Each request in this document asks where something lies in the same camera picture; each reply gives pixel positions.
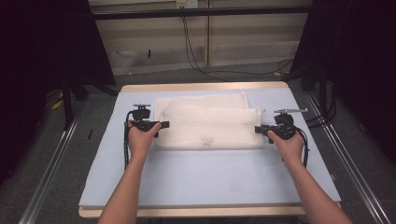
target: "wall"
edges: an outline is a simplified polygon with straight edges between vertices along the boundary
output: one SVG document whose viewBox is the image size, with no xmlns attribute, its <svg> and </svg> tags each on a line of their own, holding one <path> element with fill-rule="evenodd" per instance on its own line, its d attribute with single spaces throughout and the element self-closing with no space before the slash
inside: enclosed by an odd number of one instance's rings
<svg viewBox="0 0 396 224">
<path fill-rule="evenodd" d="M 310 5 L 310 0 L 199 0 L 199 7 Z M 92 12 L 174 9 L 176 1 L 91 0 Z M 199 66 L 277 62 L 294 57 L 306 14 L 189 17 Z M 114 75 L 190 67 L 181 18 L 98 21 Z"/>
</svg>

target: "black stand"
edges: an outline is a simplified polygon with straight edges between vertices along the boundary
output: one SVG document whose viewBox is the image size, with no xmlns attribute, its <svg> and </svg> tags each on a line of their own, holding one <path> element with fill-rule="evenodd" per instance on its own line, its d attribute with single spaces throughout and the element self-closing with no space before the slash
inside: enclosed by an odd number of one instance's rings
<svg viewBox="0 0 396 224">
<path fill-rule="evenodd" d="M 67 74 L 64 74 L 62 92 L 64 96 L 64 116 L 65 116 L 65 124 L 64 130 L 67 130 L 72 123 L 73 120 L 73 106 L 70 97 L 70 91 L 72 91 L 75 97 L 79 101 L 84 101 L 88 99 L 89 94 L 84 88 L 84 83 L 94 86 L 96 89 L 103 91 L 112 96 L 118 96 L 119 93 L 117 91 L 111 90 L 110 88 L 99 84 L 98 82 L 84 76 L 73 76 L 69 77 Z"/>
<path fill-rule="evenodd" d="M 320 80 L 319 80 L 319 110 L 323 119 L 327 120 L 329 118 L 329 114 L 327 111 L 327 78 L 326 71 L 322 67 L 320 71 Z"/>
</svg>

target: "human arm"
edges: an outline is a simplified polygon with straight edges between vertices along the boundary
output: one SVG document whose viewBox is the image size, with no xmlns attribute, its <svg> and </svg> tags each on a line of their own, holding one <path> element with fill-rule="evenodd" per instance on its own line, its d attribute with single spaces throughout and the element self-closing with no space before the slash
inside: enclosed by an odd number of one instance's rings
<svg viewBox="0 0 396 224">
<path fill-rule="evenodd" d="M 271 131 L 268 136 L 279 149 L 310 223 L 352 223 L 303 166 L 303 138 L 297 133 L 291 139 L 283 140 Z"/>
<path fill-rule="evenodd" d="M 157 122 L 148 132 L 132 127 L 128 134 L 131 160 L 108 200 L 98 223 L 136 223 L 140 180 L 152 139 L 161 129 Z"/>
</svg>

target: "white cloth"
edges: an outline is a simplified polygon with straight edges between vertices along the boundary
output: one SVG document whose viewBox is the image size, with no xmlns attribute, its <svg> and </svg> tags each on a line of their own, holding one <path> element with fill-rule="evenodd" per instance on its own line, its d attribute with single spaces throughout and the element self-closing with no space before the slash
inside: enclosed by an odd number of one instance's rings
<svg viewBox="0 0 396 224">
<path fill-rule="evenodd" d="M 205 95 L 158 99 L 156 116 L 170 121 L 154 144 L 171 148 L 263 147 L 263 137 L 254 132 L 260 125 L 259 108 L 248 108 L 240 94 Z"/>
</svg>

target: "electrical cable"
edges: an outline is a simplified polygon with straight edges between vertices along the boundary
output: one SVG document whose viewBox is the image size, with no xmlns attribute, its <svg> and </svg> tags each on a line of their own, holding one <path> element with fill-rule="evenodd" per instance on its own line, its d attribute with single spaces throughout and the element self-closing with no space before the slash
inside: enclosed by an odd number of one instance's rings
<svg viewBox="0 0 396 224">
<path fill-rule="evenodd" d="M 281 69 L 285 68 L 287 65 L 289 65 L 293 61 L 293 59 L 282 60 L 282 61 L 278 62 L 278 67 L 277 67 L 276 70 L 265 72 L 265 73 L 250 73 L 250 72 L 243 72 L 243 71 L 227 71 L 227 70 L 203 71 L 198 66 L 198 64 L 197 64 L 197 62 L 195 60 L 194 54 L 192 52 L 192 46 L 191 46 L 190 35 L 189 35 L 189 28 L 187 26 L 186 18 L 182 17 L 182 19 L 183 19 L 183 26 L 184 26 L 184 36 L 185 36 L 185 41 L 186 41 L 187 59 L 189 60 L 189 64 L 190 64 L 191 68 L 193 68 L 195 71 L 203 74 L 204 76 L 212 77 L 212 76 L 208 75 L 210 73 L 236 73 L 236 74 L 247 74 L 247 75 L 257 75 L 257 76 L 270 75 L 270 74 L 273 74 L 275 72 L 281 71 Z M 193 62 L 195 64 L 195 67 L 194 67 L 194 65 L 191 62 L 189 49 L 190 49 L 191 56 L 192 56 Z M 219 78 L 219 77 L 212 77 L 212 78 L 215 78 L 215 79 L 218 79 L 218 80 L 221 80 L 221 81 L 229 82 L 229 80 L 222 79 L 222 78 Z"/>
<path fill-rule="evenodd" d="M 323 117 L 321 115 L 318 115 L 316 117 L 313 117 L 312 119 L 306 119 L 305 120 L 306 123 L 309 123 L 309 122 L 312 122 L 312 121 L 316 121 L 318 119 L 323 119 L 323 121 L 321 121 L 320 123 L 316 123 L 316 124 L 310 125 L 310 126 L 308 126 L 308 128 L 311 129 L 311 128 L 315 128 L 315 127 L 321 126 L 321 125 L 323 125 L 325 123 L 330 122 L 335 117 L 335 114 L 336 114 L 335 96 L 336 96 L 336 90 L 335 90 L 334 85 L 332 84 L 332 97 L 330 99 L 329 108 L 327 109 L 328 116 L 325 118 L 325 117 Z"/>
<path fill-rule="evenodd" d="M 128 140 L 128 135 L 129 135 L 129 130 L 131 129 L 128 127 L 128 122 L 129 122 L 129 117 L 133 114 L 133 111 L 129 111 L 128 114 L 126 115 L 126 120 L 124 123 L 124 169 L 129 164 L 129 152 L 128 152 L 128 145 L 129 145 L 129 140 Z"/>
<path fill-rule="evenodd" d="M 296 128 L 296 131 L 300 134 L 300 136 L 303 138 L 304 141 L 304 158 L 303 158 L 303 165 L 306 168 L 306 165 L 308 164 L 308 152 L 309 152 L 309 148 L 308 148 L 308 138 L 306 137 L 305 132 L 300 129 L 297 128 L 296 126 L 294 126 Z"/>
<path fill-rule="evenodd" d="M 183 26 L 184 26 L 184 37 L 185 37 L 185 41 L 186 41 L 186 53 L 187 53 L 187 59 L 189 60 L 189 64 L 191 66 L 191 68 L 193 68 L 195 71 L 201 73 L 202 75 L 206 76 L 206 77 L 211 77 L 220 81 L 224 81 L 224 82 L 230 82 L 229 80 L 223 79 L 223 78 L 219 78 L 219 77 L 212 77 L 210 75 L 208 75 L 207 73 L 205 73 L 204 71 L 201 70 L 201 68 L 198 66 L 196 60 L 195 60 L 195 56 L 194 53 L 192 52 L 192 46 L 191 46 L 191 41 L 190 41 L 190 35 L 189 35 L 189 28 L 187 27 L 187 22 L 186 22 L 186 18 L 182 17 L 183 20 Z M 189 46 L 190 46 L 190 52 L 191 52 L 191 56 L 193 58 L 193 61 L 195 63 L 194 67 L 192 65 L 191 59 L 190 59 L 190 54 L 189 54 Z"/>
</svg>

